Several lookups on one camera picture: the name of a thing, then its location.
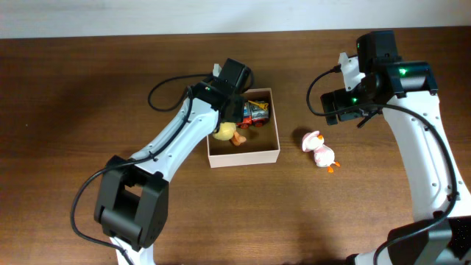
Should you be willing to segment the yellow plush duck blue scarf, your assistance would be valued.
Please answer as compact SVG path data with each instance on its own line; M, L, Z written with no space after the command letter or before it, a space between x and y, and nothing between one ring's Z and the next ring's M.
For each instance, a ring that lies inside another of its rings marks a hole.
M235 146L240 146L247 141L237 130L236 123L222 122L218 130L212 133L212 136L219 141L230 141Z

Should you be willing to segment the red grey toy truck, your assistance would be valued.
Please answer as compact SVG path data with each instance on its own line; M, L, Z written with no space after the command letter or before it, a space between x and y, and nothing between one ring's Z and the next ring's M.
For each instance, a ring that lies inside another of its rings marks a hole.
M241 129L247 129L250 126L262 127L268 121L269 103L248 100L244 104L243 120L236 125Z

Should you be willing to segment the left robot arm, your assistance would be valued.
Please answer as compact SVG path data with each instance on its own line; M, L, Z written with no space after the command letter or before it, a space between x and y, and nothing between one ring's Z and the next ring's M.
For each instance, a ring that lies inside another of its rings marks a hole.
M228 122L243 119L251 69L233 59L187 89L178 114L144 148L113 156L99 187L94 219L120 264L153 264L153 244L168 217L169 183L194 147Z

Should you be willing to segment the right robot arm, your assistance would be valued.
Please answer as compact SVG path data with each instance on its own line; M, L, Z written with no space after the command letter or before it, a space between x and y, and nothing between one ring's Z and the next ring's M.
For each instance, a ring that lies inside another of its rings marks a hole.
M329 125L384 117L406 170L414 220L347 263L468 264L470 192L447 141L430 65L404 61L391 31L362 35L356 48L356 56L339 58L344 88L322 95L324 115Z

